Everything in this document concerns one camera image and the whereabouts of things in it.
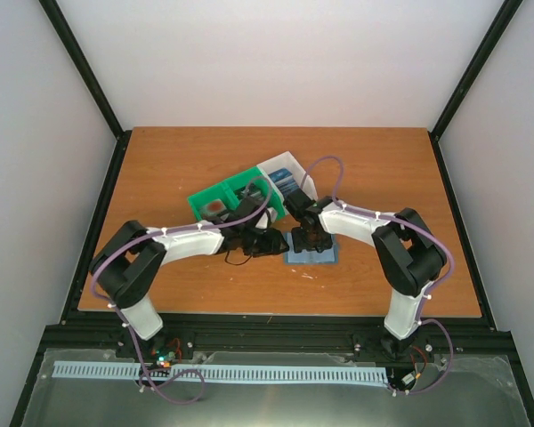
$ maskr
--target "black post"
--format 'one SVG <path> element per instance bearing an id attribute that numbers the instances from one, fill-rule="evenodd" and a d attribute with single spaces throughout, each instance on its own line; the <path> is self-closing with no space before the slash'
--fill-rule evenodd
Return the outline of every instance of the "black post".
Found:
<path id="1" fill-rule="evenodd" d="M 105 117 L 107 125 L 109 125 L 110 130 L 115 135 L 115 138 L 119 138 L 123 134 L 123 128 L 111 108 L 105 93 L 101 89 L 93 70 L 89 66 L 89 62 L 85 58 L 83 51 L 79 47 L 79 43 L 75 39 L 71 28 L 69 27 L 68 22 L 63 16 L 63 12 L 60 9 L 60 6 L 55 0 L 39 0 L 39 3 L 44 8 L 45 14 L 52 22 L 55 31 L 61 39 L 61 42 L 65 46 L 65 49 L 68 51 L 69 56 L 73 60 L 73 63 L 77 67 L 79 74 L 83 78 L 83 81 L 87 85 L 89 92 L 93 96 L 93 99 L 97 103 L 99 110 Z"/>
<path id="2" fill-rule="evenodd" d="M 465 98 L 467 92 L 474 83 L 474 80 L 479 76 L 482 66 L 489 58 L 492 50 L 498 43 L 498 40 L 505 32 L 508 23 L 513 18 L 514 14 L 518 10 L 522 3 L 522 0 L 505 0 L 500 6 L 500 10 L 497 13 L 497 16 L 490 24 L 487 34 L 481 41 L 477 52 L 474 54 L 471 62 L 465 70 L 465 73 L 461 77 L 455 91 L 449 98 L 449 102 L 445 106 L 445 109 L 441 113 L 435 127 L 431 131 L 434 142 L 439 142 L 441 136 L 449 126 L 449 122 L 455 116 L 461 102 Z"/>

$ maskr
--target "brown tabletop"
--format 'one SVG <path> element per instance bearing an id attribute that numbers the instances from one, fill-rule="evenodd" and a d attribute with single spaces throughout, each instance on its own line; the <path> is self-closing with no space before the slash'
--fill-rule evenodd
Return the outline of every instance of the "brown tabletop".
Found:
<path id="1" fill-rule="evenodd" d="M 291 151 L 307 167 L 319 157 L 343 159 L 338 196 L 379 211 L 416 209 L 455 255 L 454 276 L 435 290 L 427 316 L 481 315 L 427 131 L 415 128 L 135 128 L 118 176 L 98 249 L 128 220 L 146 227 L 195 221 L 186 197 L 249 167 Z M 328 160 L 314 178 L 329 195 L 338 167 Z M 275 223 L 290 230 L 287 216 Z M 195 256 L 160 269 L 150 289 L 159 311 L 371 316 L 388 311 L 391 288 L 373 247 L 337 237 L 339 262 L 286 265 L 283 256 L 241 266 L 223 255 Z M 234 254 L 233 261 L 243 260 Z M 80 310 L 107 310 L 86 288 Z"/>

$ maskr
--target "gray floor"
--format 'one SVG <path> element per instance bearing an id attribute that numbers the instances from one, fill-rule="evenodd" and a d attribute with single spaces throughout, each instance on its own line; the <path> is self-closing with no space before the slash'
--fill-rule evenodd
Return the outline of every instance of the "gray floor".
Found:
<path id="1" fill-rule="evenodd" d="M 338 364 L 340 359 L 285 355 L 289 365 Z M 386 389 L 346 385 L 208 384 L 205 397 L 190 406 L 171 406 L 150 391 L 139 393 L 133 381 L 52 379 L 53 362 L 108 360 L 99 350 L 55 351 L 46 357 L 24 422 L 25 426 L 528 426 L 520 394 L 503 358 L 456 361 L 443 385 L 420 396 L 394 398 Z M 281 364 L 272 355 L 219 354 L 207 363 L 226 360 Z M 428 367 L 419 381 L 437 375 Z M 175 383 L 167 393 L 187 398 L 194 383 Z"/>

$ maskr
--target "black wire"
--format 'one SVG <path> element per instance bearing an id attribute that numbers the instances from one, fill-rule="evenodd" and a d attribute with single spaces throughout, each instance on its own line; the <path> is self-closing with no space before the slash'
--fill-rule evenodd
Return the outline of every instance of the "black wire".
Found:
<path id="1" fill-rule="evenodd" d="M 233 262 L 229 262 L 228 261 L 228 257 L 229 256 L 230 256 L 230 251 L 225 253 L 225 258 L 223 260 L 225 261 L 226 264 L 235 265 L 235 266 L 243 265 L 243 264 L 245 264 L 246 262 L 248 262 L 252 258 L 252 255 L 249 255 L 245 261 L 240 262 L 239 264 L 234 264 Z"/>

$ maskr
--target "white backdrop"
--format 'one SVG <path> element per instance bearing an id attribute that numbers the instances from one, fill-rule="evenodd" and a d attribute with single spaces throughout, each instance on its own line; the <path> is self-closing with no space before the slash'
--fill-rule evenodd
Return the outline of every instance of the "white backdrop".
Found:
<path id="1" fill-rule="evenodd" d="M 499 328 L 534 395 L 534 0 L 524 2 L 441 147 Z"/>
<path id="2" fill-rule="evenodd" d="M 38 1 L 0 1 L 0 427 L 58 323 L 115 139 Z"/>
<path id="3" fill-rule="evenodd" d="M 123 127 L 433 127 L 502 0 L 60 0 Z"/>

